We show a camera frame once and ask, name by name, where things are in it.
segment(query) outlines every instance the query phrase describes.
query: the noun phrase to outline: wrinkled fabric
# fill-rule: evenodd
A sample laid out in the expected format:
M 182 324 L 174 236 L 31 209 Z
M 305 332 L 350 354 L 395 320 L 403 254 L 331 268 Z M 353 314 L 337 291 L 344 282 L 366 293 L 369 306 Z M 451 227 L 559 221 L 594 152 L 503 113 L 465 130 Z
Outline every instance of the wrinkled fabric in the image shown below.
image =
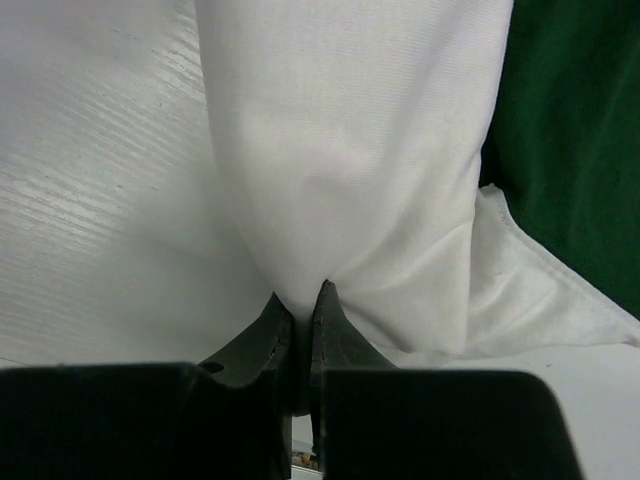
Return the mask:
M 483 181 L 640 320 L 640 3 L 515 4 Z
M 287 307 L 461 354 L 510 0 L 196 2 L 227 207 Z
M 476 200 L 467 342 L 461 359 L 515 355 L 550 345 L 640 347 L 640 322 L 533 240 L 489 185 Z M 398 366 L 443 365 L 439 352 L 381 348 Z

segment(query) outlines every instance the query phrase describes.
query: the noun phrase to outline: white fabric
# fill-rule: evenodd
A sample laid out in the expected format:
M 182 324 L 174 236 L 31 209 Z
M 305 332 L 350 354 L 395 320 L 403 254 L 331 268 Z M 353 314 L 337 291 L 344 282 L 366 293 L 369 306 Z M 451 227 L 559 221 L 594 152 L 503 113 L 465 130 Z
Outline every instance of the white fabric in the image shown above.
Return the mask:
M 479 192 L 472 238 L 469 325 L 461 358 L 549 345 L 640 347 L 640 322 L 523 232 L 494 186 Z M 433 352 L 382 353 L 405 367 L 451 359 Z
M 463 353 L 511 0 L 196 6 L 228 206 L 284 303 L 328 278 L 378 346 Z

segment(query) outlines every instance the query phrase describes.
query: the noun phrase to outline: textured white surface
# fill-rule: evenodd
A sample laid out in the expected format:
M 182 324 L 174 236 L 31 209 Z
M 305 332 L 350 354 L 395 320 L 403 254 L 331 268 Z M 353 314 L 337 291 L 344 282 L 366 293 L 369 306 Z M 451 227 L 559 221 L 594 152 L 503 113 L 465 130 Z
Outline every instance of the textured white surface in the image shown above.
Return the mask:
M 476 198 L 467 343 L 460 359 L 551 345 L 640 347 L 640 322 L 522 231 L 501 190 Z M 405 367 L 441 365 L 439 352 L 380 349 Z M 640 358 L 640 349 L 636 350 Z
M 0 3 L 0 357 L 199 360 L 269 295 L 215 196 L 194 15 Z

